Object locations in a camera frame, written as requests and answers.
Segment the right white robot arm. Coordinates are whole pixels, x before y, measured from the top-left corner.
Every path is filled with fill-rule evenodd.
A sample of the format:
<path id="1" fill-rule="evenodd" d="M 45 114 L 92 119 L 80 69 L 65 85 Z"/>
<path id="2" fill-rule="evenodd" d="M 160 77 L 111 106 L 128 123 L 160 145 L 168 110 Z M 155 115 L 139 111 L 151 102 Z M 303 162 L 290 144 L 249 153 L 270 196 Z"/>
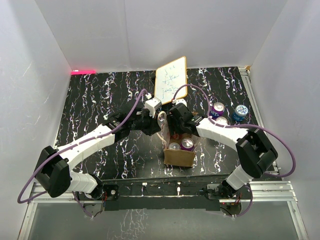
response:
<path id="1" fill-rule="evenodd" d="M 191 134 L 226 145 L 237 152 L 239 166 L 218 186 L 217 195 L 235 198 L 241 188 L 253 179 L 260 178 L 277 159 L 278 153 L 263 130 L 254 127 L 237 128 L 218 126 L 203 114 L 193 114 L 179 103 L 167 116 L 172 134 Z"/>

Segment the patterned canvas tote bag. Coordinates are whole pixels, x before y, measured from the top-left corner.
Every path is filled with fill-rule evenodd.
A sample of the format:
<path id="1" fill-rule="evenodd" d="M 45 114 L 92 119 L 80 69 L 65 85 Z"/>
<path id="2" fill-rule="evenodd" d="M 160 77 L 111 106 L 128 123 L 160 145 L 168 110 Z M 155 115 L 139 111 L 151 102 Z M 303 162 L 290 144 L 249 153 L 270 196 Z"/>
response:
<path id="1" fill-rule="evenodd" d="M 181 139 L 174 140 L 172 135 L 170 135 L 167 114 L 164 111 L 161 111 L 157 116 L 157 122 L 160 126 L 160 132 L 157 133 L 157 136 L 162 141 L 163 152 L 164 152 L 164 164 L 172 165 L 176 167 L 187 167 L 191 168 L 193 166 L 194 158 L 196 156 L 195 148 L 198 145 L 200 138 L 193 134 L 184 133 L 181 134 Z M 170 143 L 181 144 L 183 138 L 191 138 L 194 142 L 194 150 L 168 150 Z"/>

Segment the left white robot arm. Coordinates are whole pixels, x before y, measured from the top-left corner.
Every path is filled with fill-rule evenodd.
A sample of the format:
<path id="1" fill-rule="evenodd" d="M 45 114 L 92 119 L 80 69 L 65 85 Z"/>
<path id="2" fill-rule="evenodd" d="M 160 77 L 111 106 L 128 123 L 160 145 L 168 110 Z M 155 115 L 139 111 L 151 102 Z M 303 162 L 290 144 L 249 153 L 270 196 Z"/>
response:
<path id="1" fill-rule="evenodd" d="M 135 110 L 131 116 L 114 113 L 96 129 L 72 143 L 58 148 L 45 147 L 36 165 L 35 179 L 51 198 L 65 192 L 82 192 L 97 200 L 103 195 L 102 181 L 94 174 L 74 172 L 73 169 L 99 150 L 126 138 L 132 131 L 152 136 L 160 130 L 157 118 L 150 116 L 147 109 Z"/>

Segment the purple soda can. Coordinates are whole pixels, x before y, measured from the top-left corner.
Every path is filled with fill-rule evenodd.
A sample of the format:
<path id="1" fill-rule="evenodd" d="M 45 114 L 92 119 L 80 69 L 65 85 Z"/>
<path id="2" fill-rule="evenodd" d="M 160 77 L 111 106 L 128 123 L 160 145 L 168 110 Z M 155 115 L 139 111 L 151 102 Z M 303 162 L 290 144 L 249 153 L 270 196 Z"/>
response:
<path id="1" fill-rule="evenodd" d="M 228 123 L 228 120 L 227 120 L 225 117 L 223 117 L 223 116 L 217 117 L 217 118 L 215 119 L 215 121 L 216 121 L 218 124 L 220 124 L 220 125 L 228 125 L 228 124 L 229 124 L 229 123 Z"/>
<path id="2" fill-rule="evenodd" d="M 210 110 L 210 116 L 213 119 L 217 119 L 224 114 L 225 105 L 221 102 L 215 102 Z"/>

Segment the red soda can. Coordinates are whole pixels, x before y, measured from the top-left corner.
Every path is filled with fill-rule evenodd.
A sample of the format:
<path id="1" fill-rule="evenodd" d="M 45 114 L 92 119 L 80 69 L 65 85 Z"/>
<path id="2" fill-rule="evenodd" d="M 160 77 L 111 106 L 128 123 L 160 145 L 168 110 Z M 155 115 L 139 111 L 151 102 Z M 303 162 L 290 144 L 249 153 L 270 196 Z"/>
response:
<path id="1" fill-rule="evenodd" d="M 174 140 L 180 140 L 181 139 L 181 135 L 176 133 L 171 138 L 174 139 Z"/>

